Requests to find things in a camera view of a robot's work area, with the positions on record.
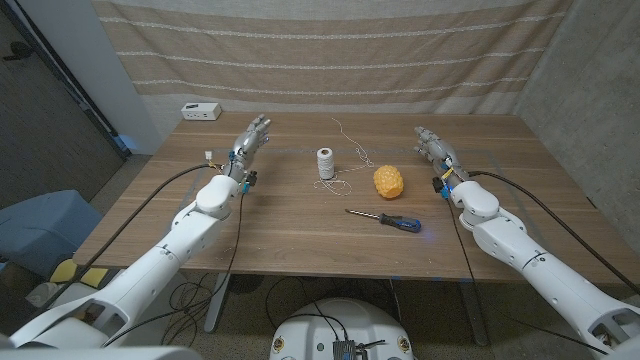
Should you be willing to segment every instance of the beige curtain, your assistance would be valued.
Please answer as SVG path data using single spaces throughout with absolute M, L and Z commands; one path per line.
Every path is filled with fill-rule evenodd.
M 227 111 L 510 113 L 571 1 L 93 4 L 166 133 L 186 101 Z

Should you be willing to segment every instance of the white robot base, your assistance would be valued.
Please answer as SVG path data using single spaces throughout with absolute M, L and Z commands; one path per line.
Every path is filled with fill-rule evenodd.
M 364 301 L 348 298 L 324 299 L 316 303 L 323 315 L 339 320 L 345 331 L 335 320 L 302 315 L 318 314 L 315 305 L 309 304 L 296 311 L 278 327 L 271 343 L 269 359 L 413 360 L 407 332 L 395 319 L 379 308 Z M 327 321 L 338 334 L 340 341 L 335 343 L 336 348 L 336 335 Z M 351 351 L 345 351 L 343 348 L 350 346 L 349 341 L 345 340 L 355 341 L 355 345 L 351 343 Z M 381 340 L 384 342 L 363 347 Z M 355 351 L 358 352 L 357 357 L 353 356 Z

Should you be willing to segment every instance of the blue chair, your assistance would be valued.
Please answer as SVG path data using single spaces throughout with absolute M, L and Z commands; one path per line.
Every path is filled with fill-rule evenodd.
M 0 255 L 48 279 L 101 219 L 75 190 L 36 196 L 0 210 Z

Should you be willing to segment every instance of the wooden table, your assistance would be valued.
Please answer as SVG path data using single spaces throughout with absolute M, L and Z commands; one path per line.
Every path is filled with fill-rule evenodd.
M 640 283 L 640 261 L 527 126 L 514 116 L 272 113 L 270 142 L 255 156 L 257 185 L 245 196 L 234 273 L 400 279 L 461 280 L 470 277 L 446 202 L 433 192 L 431 165 L 412 151 L 415 126 L 449 141 L 467 171 L 502 174 L 529 189 L 632 281 Z M 362 165 L 344 132 L 368 151 L 375 168 L 343 173 L 349 196 L 315 189 L 316 150 L 331 147 L 336 170 Z M 138 177 L 80 247 L 74 260 L 85 263 L 116 228 L 165 179 L 204 162 L 214 150 L 223 163 L 235 138 L 255 114 L 223 113 L 214 122 L 181 122 Z M 394 165 L 404 178 L 399 198 L 385 200 L 373 185 L 373 172 Z M 126 267 L 168 231 L 177 210 L 215 175 L 213 169 L 188 174 L 167 186 L 96 262 Z M 547 250 L 594 283 L 618 283 L 604 266 L 533 201 L 492 178 L 478 177 L 501 205 L 519 216 L 529 234 Z M 221 238 L 189 261 L 185 269 L 225 271 L 235 242 L 238 201 Z M 418 218 L 412 234 L 349 215 L 345 208 Z M 522 281 L 508 266 L 486 255 L 460 227 L 478 280 Z

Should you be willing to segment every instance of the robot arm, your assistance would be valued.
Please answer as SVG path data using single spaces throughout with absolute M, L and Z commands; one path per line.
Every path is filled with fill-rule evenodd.
M 433 180 L 436 192 L 463 209 L 460 223 L 484 252 L 527 279 L 585 343 L 608 354 L 629 347 L 640 350 L 640 309 L 611 298 L 542 248 L 527 235 L 520 219 L 469 180 L 448 143 L 422 127 L 415 130 L 420 137 L 415 150 L 440 175 Z
M 196 200 L 173 219 L 171 231 L 104 289 L 54 307 L 11 336 L 14 346 L 29 342 L 57 348 L 98 348 L 132 327 L 173 275 L 193 256 L 211 245 L 231 214 L 229 201 L 255 182 L 248 173 L 253 156 L 268 141 L 271 120 L 260 115 L 240 135 L 224 166 Z M 121 344 L 123 336 L 113 342 Z

